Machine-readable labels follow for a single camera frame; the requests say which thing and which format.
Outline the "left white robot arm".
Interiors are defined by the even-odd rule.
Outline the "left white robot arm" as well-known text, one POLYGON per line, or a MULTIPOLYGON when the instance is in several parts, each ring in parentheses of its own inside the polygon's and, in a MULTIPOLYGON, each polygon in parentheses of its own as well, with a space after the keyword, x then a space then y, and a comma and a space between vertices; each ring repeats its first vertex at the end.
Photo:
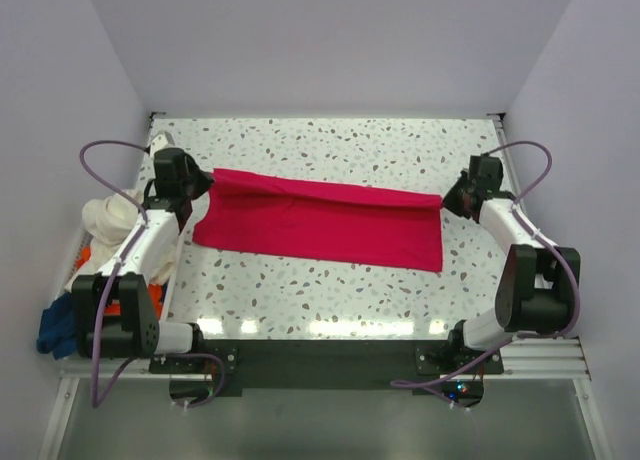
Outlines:
POLYGON ((99 144, 92 142, 81 149, 82 166, 99 183, 132 203, 138 217, 116 253, 96 273, 80 275, 72 284, 78 352, 94 362, 189 353, 198 337, 197 328, 190 323, 171 327, 160 321, 148 284, 160 255, 185 228, 192 202, 212 187, 212 175, 180 148, 154 151, 147 147, 145 152, 153 160, 155 194, 139 202, 88 166, 85 154, 99 144))

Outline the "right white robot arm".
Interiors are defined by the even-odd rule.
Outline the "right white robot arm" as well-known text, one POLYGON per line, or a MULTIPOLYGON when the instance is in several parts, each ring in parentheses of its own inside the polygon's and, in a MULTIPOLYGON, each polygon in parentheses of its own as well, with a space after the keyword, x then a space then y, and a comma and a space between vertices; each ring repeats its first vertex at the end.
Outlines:
POLYGON ((563 336, 579 317, 580 254, 536 228, 520 198, 501 189, 503 176, 499 158, 474 155, 443 200, 451 213, 489 232, 506 255, 493 308, 459 321, 430 356, 448 371, 473 368, 516 339, 563 336))

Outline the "magenta t shirt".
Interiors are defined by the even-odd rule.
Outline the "magenta t shirt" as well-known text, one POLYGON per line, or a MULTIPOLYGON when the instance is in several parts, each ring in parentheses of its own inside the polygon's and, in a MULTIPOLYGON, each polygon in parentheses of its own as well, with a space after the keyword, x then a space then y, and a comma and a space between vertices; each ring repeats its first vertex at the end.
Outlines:
POLYGON ((214 171, 202 247, 441 272, 440 196, 214 171))

